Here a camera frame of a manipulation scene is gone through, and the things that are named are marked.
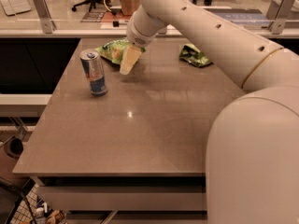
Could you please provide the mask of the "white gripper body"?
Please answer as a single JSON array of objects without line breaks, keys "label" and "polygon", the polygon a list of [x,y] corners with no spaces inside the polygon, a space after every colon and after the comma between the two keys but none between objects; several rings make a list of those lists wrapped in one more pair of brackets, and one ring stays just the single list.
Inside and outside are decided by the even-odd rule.
[{"label": "white gripper body", "polygon": [[148,14],[134,14],[127,25],[126,36],[129,42],[137,47],[144,48],[156,36],[153,19]]}]

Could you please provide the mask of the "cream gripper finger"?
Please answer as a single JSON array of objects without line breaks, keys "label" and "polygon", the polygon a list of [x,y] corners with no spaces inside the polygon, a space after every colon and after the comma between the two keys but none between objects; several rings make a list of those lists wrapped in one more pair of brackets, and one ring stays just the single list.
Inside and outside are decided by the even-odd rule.
[{"label": "cream gripper finger", "polygon": [[141,49],[135,45],[126,47],[122,54],[120,73],[122,75],[128,75],[141,54]]}]

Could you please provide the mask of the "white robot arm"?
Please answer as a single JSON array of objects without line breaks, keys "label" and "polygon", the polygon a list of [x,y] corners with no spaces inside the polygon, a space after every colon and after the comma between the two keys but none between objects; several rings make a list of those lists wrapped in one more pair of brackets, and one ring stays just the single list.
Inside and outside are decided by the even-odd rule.
[{"label": "white robot arm", "polygon": [[167,25],[242,93],[219,112],[208,133],[208,224],[298,224],[297,54],[190,0],[140,0],[126,35],[144,48]]}]

